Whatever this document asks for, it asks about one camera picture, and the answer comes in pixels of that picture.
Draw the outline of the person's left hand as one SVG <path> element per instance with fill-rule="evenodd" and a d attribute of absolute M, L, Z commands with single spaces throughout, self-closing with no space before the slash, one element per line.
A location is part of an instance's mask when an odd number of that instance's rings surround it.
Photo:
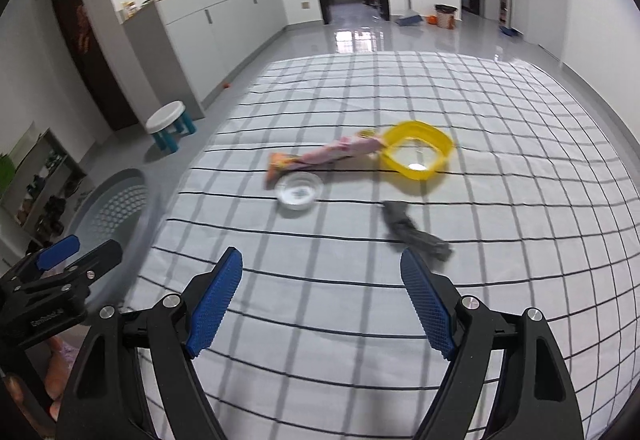
<path fill-rule="evenodd" d="M 70 371 L 78 349 L 68 344 L 60 335 L 49 338 L 43 345 L 49 355 L 43 383 L 47 395 L 52 400 L 46 418 L 33 416 L 30 408 L 25 405 L 26 386 L 21 382 L 21 379 L 15 376 L 6 376 L 3 382 L 13 402 L 32 429 L 37 431 L 41 438 L 52 438 L 55 432 L 53 424 L 58 421 L 64 390 L 70 379 Z"/>

